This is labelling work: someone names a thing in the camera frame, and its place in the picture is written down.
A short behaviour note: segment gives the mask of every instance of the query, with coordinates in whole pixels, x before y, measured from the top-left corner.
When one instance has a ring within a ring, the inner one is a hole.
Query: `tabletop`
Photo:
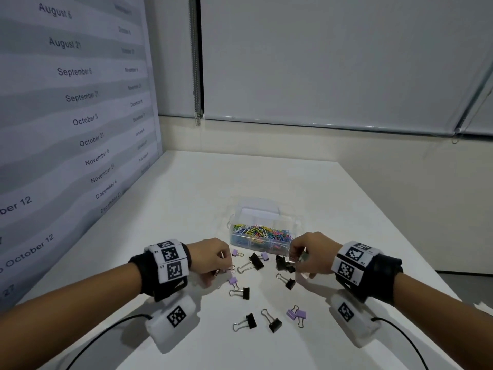
[[[407,274],[457,298],[338,163],[167,151],[23,301],[126,263],[145,246],[169,238],[191,243],[218,237],[228,242],[228,207],[236,197],[287,203],[303,217],[305,231],[321,231],[340,243],[357,240],[380,248],[403,259]],[[234,257],[236,266],[248,262],[252,253],[239,250],[245,257]],[[140,318],[110,330],[72,369],[422,369],[409,342],[385,323],[365,347],[352,344],[329,313],[330,294],[342,288],[333,275],[309,281],[297,278],[290,291],[275,277],[274,256],[264,264],[258,271],[235,274],[240,287],[250,287],[250,300],[230,297],[230,288],[221,285],[225,276],[208,289],[191,277],[186,290],[197,314],[190,328],[163,352]],[[307,312],[302,329],[286,316],[293,305]],[[373,298],[367,305],[410,336],[429,368],[460,368],[395,308]],[[260,315],[263,308],[283,322],[274,334]],[[156,310],[148,297],[138,296],[42,369],[64,369],[90,338],[118,319]],[[257,327],[233,332],[232,324],[249,313]]]

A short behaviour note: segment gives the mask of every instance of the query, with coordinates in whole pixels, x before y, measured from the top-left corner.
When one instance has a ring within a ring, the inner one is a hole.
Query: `wrist strap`
[[[403,272],[402,260],[384,255],[377,248],[351,241],[342,246],[332,263],[336,280],[360,302],[368,296],[393,305],[393,285]]]
[[[142,278],[140,293],[160,301],[186,287],[192,260],[188,247],[176,239],[145,247],[144,253],[129,262],[139,269]]]

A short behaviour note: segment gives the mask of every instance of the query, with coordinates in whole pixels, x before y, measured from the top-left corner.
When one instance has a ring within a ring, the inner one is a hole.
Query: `wire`
[[[408,340],[408,342],[411,343],[411,345],[413,346],[414,350],[416,351],[416,353],[418,354],[418,356],[421,358],[421,362],[423,362],[423,366],[426,370],[428,370],[428,366],[426,365],[426,362],[424,361],[423,359],[423,356],[421,355],[421,353],[419,352],[419,350],[416,348],[416,345],[414,345],[414,343],[411,341],[411,339],[409,338],[409,336],[407,336],[403,330],[401,330],[400,328],[398,328],[395,324],[393,324],[391,321],[388,321],[386,320],[385,318],[380,318],[380,317],[373,317],[371,319],[373,322],[375,321],[384,321],[386,323],[388,323],[389,325],[391,326],[394,326],[401,334],[404,335],[404,337]]]
[[[74,364],[75,361],[77,361],[77,359],[80,357],[81,354],[83,354],[85,352],[85,350],[87,348],[89,348],[91,346],[92,343],[94,343],[96,340],[98,340],[101,336],[103,336],[105,333],[107,333],[109,330],[111,330],[113,327],[119,325],[120,323],[123,323],[125,321],[128,321],[129,319],[132,319],[132,318],[137,318],[137,317],[146,317],[147,319],[152,319],[152,316],[150,316],[149,314],[136,314],[136,315],[131,315],[130,317],[125,317],[123,319],[120,319],[118,322],[116,323],[113,323],[111,326],[109,326],[107,329],[103,330],[102,332],[99,333],[99,335],[97,335],[94,339],[92,339],[89,344],[87,344],[84,349],[82,349],[79,354],[72,360],[72,362],[70,362],[70,365],[65,369],[65,370],[69,370],[69,368],[72,367],[72,365]]]

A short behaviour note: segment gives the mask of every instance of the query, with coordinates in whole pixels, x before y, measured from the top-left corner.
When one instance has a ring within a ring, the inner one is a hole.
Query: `black and white square marker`
[[[178,278],[183,275],[182,263],[180,261],[167,263],[166,267],[168,268],[168,280]]]
[[[179,258],[176,247],[164,248],[161,250],[161,253],[163,254],[165,262],[177,260]]]
[[[359,259],[363,254],[364,254],[363,251],[361,251],[360,249],[356,249],[354,247],[349,248],[348,251],[346,252],[346,256],[349,257],[351,260],[355,260],[355,261],[359,261]]]
[[[339,309],[337,309],[339,313],[341,313],[342,317],[346,322],[349,322],[352,317],[354,317],[354,313],[349,309],[348,305],[346,305],[345,302],[342,303],[341,306],[339,306]]]
[[[367,251],[368,249],[371,249],[371,247],[365,245],[365,244],[361,244],[361,243],[358,243],[358,244],[354,244],[355,247],[358,247],[360,249],[363,249],[364,251]]]
[[[159,248],[164,248],[164,247],[169,247],[170,245],[174,245],[172,241],[167,240],[163,243],[157,243],[156,244]]]
[[[353,277],[354,267],[348,265],[347,263],[341,262],[341,264],[339,265],[339,269],[337,270],[337,273],[343,276],[344,278],[350,280]]]
[[[173,325],[173,327],[178,326],[178,324],[183,321],[185,317],[186,314],[179,305],[167,316],[168,321]]]

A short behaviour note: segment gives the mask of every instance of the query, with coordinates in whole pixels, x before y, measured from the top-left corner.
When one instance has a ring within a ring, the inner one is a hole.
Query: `gray floor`
[[[445,283],[467,304],[481,301],[493,308],[493,277],[440,274]]]

